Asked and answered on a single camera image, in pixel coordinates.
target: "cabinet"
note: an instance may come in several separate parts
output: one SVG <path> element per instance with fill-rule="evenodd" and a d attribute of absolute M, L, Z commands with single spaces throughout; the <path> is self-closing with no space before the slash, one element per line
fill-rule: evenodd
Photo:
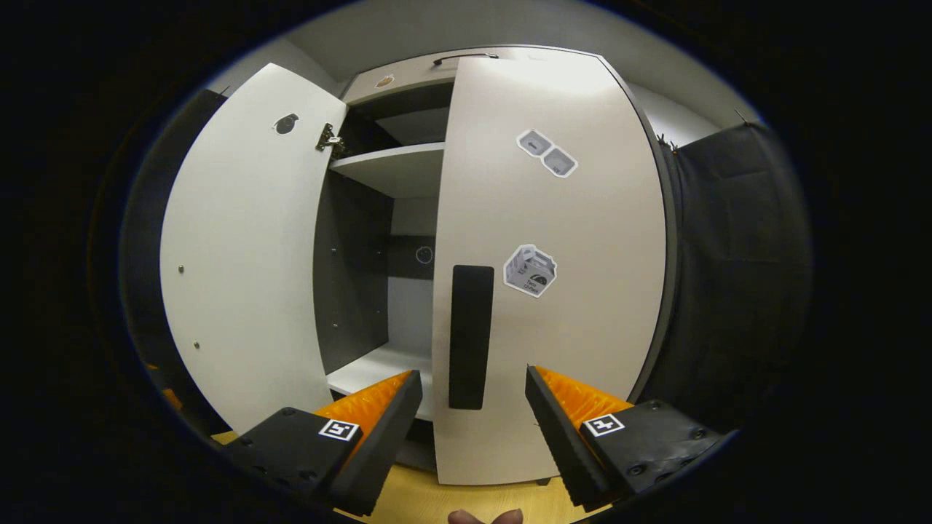
<path fill-rule="evenodd" d="M 433 64 L 460 54 L 474 56 Z M 406 144 L 373 125 L 425 110 L 445 119 L 421 135 L 443 142 Z M 315 149 L 325 123 L 352 137 L 349 156 Z M 569 176 L 519 146 L 527 130 L 572 158 Z M 314 409 L 328 390 L 417 368 L 441 483 L 555 476 L 526 365 L 622 398 L 650 371 L 670 239 L 649 137 L 620 80 L 587 53 L 416 57 L 359 74 L 342 101 L 270 64 L 204 128 L 172 189 L 160 273 L 185 366 L 241 433 L 282 406 Z M 540 296 L 504 282 L 523 244 L 557 264 Z M 451 342 L 457 266 L 493 275 L 474 358 L 450 354 L 472 351 Z M 463 380 L 451 360 L 484 370 L 481 408 L 450 407 L 451 380 Z"/>

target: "white cabinet door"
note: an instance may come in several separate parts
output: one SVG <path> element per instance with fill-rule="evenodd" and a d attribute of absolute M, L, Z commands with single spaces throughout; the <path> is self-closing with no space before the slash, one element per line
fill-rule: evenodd
<path fill-rule="evenodd" d="M 227 100 L 185 157 L 162 225 L 171 335 L 198 388 L 239 434 L 285 406 L 332 401 L 314 323 L 314 226 L 347 107 L 269 64 Z M 289 125 L 279 121 L 295 115 Z"/>
<path fill-rule="evenodd" d="M 446 132 L 433 302 L 434 435 L 441 483 L 500 484 L 558 475 L 525 399 L 542 365 L 621 398 L 657 322 L 665 217 L 648 137 L 601 61 L 463 58 Z M 578 166 L 550 173 L 519 148 L 535 129 Z M 506 286 L 521 244 L 557 264 L 540 297 Z M 495 269 L 485 401 L 448 407 L 455 265 Z"/>

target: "wooden floor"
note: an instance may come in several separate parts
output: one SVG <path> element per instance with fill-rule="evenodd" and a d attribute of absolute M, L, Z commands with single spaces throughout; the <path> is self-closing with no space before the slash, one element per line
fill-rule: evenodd
<path fill-rule="evenodd" d="M 236 435 L 218 434 L 214 440 L 227 444 Z M 373 524 L 444 524 L 446 516 L 465 509 L 484 522 L 516 508 L 524 513 L 525 524 L 576 522 L 592 513 L 574 507 L 560 477 L 547 486 L 534 482 L 502 486 L 441 486 L 437 475 L 395 464 L 385 479 L 376 510 L 370 517 L 355 517 Z"/>

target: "ceiling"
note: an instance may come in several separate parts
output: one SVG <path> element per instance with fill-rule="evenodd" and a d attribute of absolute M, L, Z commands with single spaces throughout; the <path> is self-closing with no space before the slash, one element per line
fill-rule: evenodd
<path fill-rule="evenodd" d="M 732 88 L 663 38 L 573 0 L 364 0 L 286 36 L 336 81 L 447 49 L 535 44 L 600 54 L 628 82 L 726 128 L 759 118 Z"/>

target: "metal hinge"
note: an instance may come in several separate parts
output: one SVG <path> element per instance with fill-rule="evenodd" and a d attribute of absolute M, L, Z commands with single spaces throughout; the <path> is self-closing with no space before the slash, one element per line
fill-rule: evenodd
<path fill-rule="evenodd" d="M 346 147 L 345 144 L 343 144 L 343 138 L 334 136 L 334 126 L 326 123 L 323 124 L 321 138 L 317 141 L 317 146 L 315 149 L 318 151 L 323 151 L 328 145 L 332 145 L 334 147 L 330 153 L 330 156 L 333 159 L 342 159 L 350 153 L 350 150 Z"/>

